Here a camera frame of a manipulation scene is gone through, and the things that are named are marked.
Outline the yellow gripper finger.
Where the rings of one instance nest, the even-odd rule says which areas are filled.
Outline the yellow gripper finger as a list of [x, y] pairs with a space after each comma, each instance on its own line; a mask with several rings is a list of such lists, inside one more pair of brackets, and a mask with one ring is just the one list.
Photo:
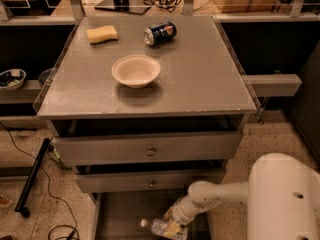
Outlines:
[[164, 219], [164, 220], [167, 220], [167, 221], [171, 220], [171, 219], [172, 219], [172, 212], [173, 212], [173, 207], [170, 207], [170, 208], [166, 211], [166, 213], [164, 214], [163, 219]]
[[182, 227], [179, 223], [169, 220], [166, 223], [166, 228], [164, 230], [163, 236], [166, 238], [174, 238], [181, 231]]

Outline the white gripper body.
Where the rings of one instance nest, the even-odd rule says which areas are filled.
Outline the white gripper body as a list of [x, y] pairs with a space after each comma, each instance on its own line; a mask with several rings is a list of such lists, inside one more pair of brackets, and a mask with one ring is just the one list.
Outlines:
[[186, 226], [191, 223], [194, 218], [205, 212], [202, 205], [196, 204], [189, 196], [178, 199], [172, 206], [171, 218], [174, 222]]

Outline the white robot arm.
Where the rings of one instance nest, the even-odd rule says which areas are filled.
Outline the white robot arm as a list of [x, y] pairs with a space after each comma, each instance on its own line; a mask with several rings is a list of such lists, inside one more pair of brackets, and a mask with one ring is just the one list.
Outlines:
[[246, 182], [196, 181], [164, 218], [177, 231], [222, 202], [247, 206], [247, 240], [319, 240], [320, 175], [291, 156], [260, 157]]

